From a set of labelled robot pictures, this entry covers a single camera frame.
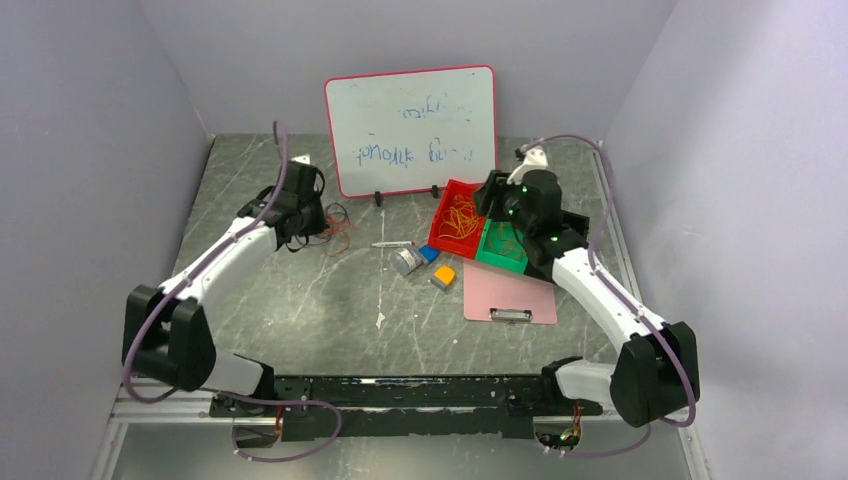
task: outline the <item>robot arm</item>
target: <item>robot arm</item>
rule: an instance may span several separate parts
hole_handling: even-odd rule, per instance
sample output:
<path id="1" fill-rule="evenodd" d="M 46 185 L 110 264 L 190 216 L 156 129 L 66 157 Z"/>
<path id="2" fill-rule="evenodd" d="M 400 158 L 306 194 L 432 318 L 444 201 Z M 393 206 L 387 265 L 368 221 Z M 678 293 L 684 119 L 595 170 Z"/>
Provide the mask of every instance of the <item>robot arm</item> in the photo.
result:
<path id="1" fill-rule="evenodd" d="M 618 354 L 615 365 L 582 359 L 557 365 L 555 376 L 562 395 L 613 405 L 633 426 L 685 407 L 683 382 L 669 354 L 646 326 L 649 323 L 680 360 L 697 400 L 698 362 L 692 330 L 683 322 L 670 325 L 630 295 L 600 263 L 590 262 L 586 239 L 569 224 L 571 214 L 559 208 L 562 191 L 556 176 L 546 170 L 544 152 L 531 149 L 522 160 L 512 173 L 493 170 L 489 174 L 474 194 L 477 212 L 492 221 L 510 222 L 522 233 L 528 261 L 541 276 L 580 302 Z M 625 301 L 636 307 L 635 314 Z"/>
<path id="2" fill-rule="evenodd" d="M 323 176 L 308 157 L 293 158 L 280 195 L 264 220 L 241 238 L 236 233 L 250 225 L 266 206 L 271 187 L 238 212 L 227 231 L 185 270 L 158 288 L 138 286 L 127 298 L 123 359 L 142 324 L 157 304 L 189 280 L 189 272 L 203 262 L 194 280 L 180 290 L 157 316 L 133 360 L 133 370 L 185 391 L 199 388 L 233 392 L 259 399 L 275 398 L 273 369 L 265 364 L 215 348 L 209 320 L 219 317 L 220 300 L 248 272 L 295 236 L 308 237 L 327 228 L 316 179 Z M 210 252 L 236 239 L 213 260 Z"/>

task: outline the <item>pen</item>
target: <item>pen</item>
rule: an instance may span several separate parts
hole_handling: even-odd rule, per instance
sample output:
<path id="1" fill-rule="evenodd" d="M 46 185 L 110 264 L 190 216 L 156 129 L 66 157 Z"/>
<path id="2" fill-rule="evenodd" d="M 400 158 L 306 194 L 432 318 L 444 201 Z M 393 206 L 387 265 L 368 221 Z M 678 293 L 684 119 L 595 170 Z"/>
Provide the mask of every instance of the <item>pen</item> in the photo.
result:
<path id="1" fill-rule="evenodd" d="M 415 245 L 415 242 L 403 240 L 400 242 L 377 242 L 371 244 L 372 247 L 377 248 L 408 247 L 410 245 Z"/>

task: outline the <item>small cube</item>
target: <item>small cube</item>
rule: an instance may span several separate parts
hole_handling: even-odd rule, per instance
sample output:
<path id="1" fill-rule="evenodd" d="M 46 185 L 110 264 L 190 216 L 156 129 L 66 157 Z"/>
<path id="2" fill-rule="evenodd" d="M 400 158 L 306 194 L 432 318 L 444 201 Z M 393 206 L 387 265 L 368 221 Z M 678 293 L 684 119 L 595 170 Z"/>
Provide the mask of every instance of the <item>small cube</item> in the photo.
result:
<path id="1" fill-rule="evenodd" d="M 453 283 L 456 278 L 456 272 L 450 267 L 439 267 L 436 270 L 436 273 L 430 277 L 430 283 L 439 287 L 441 291 L 447 291 L 448 287 L 450 287 L 451 283 Z"/>

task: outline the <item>table surface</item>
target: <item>table surface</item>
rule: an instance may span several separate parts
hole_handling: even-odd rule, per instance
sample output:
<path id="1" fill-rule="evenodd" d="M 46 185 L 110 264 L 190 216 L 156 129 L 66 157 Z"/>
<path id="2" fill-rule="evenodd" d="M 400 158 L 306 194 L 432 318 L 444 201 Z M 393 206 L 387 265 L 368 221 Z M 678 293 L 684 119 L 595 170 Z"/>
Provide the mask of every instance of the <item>table surface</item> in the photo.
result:
<path id="1" fill-rule="evenodd" d="M 605 452 L 633 444 L 644 430 L 621 421 L 584 419 L 581 452 Z M 315 442 L 277 443 L 251 453 L 282 457 Z M 433 435 L 340 438 L 318 455 L 263 465 L 232 454 L 228 425 L 131 425 L 115 480 L 249 478 L 251 480 L 499 480 L 610 478 L 687 480 L 686 455 L 676 428 L 655 422 L 650 440 L 627 455 L 605 459 L 545 455 L 531 440 L 500 435 Z"/>
<path id="2" fill-rule="evenodd" d="M 529 139 L 499 139 L 501 169 Z M 269 257 L 222 299 L 210 319 L 216 345 L 274 367 L 278 374 L 414 375 L 532 373 L 553 360 L 582 355 L 614 363 L 600 327 L 568 293 L 556 289 L 556 325 L 507 325 L 463 318 L 462 259 L 443 254 L 437 265 L 457 270 L 448 293 L 427 282 L 433 267 L 408 277 L 389 265 L 382 240 L 426 242 L 438 200 L 429 193 L 373 199 L 339 194 L 330 138 L 292 135 L 291 154 L 309 154 L 326 175 L 323 202 L 350 212 L 350 248 L 340 245 L 285 249 Z M 546 146 L 563 188 L 563 208 L 587 215 L 593 231 L 603 211 L 600 176 L 591 151 L 576 142 Z M 226 231 L 238 209 L 274 182 L 279 160 L 270 135 L 220 135 L 213 145 L 191 211 L 175 271 L 180 271 Z M 610 232 L 598 256 L 622 280 L 623 263 Z M 377 327 L 378 315 L 384 320 Z"/>

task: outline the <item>gray marble tabletop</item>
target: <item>gray marble tabletop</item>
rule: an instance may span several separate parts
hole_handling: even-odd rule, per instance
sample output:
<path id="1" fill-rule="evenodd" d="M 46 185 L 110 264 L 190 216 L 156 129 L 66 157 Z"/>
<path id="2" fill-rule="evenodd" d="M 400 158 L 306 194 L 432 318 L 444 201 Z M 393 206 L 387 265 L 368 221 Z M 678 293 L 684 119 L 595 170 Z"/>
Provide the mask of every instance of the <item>gray marble tabletop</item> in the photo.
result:
<path id="1" fill-rule="evenodd" d="M 528 139 L 499 140 L 502 169 L 515 165 L 513 150 Z M 553 360 L 582 355 L 614 362 L 600 327 L 568 293 L 557 289 L 556 325 L 507 325 L 463 318 L 462 259 L 443 254 L 437 265 L 458 274 L 443 293 L 427 282 L 433 267 L 402 277 L 391 268 L 381 240 L 425 243 L 438 200 L 429 193 L 345 199 L 338 191 L 330 139 L 292 135 L 291 154 L 309 154 L 327 186 L 323 202 L 338 201 L 350 212 L 350 248 L 337 257 L 310 246 L 285 249 L 243 278 L 222 300 L 222 316 L 210 319 L 218 348 L 257 359 L 282 374 L 487 374 L 531 373 Z M 601 218 L 597 169 L 587 147 L 546 146 L 563 188 L 563 208 Z M 279 160 L 270 135 L 219 135 L 191 211 L 175 271 L 205 251 L 227 229 L 238 209 L 274 182 Z M 621 266 L 610 236 L 601 261 L 619 280 Z M 385 318 L 377 327 L 378 316 Z"/>

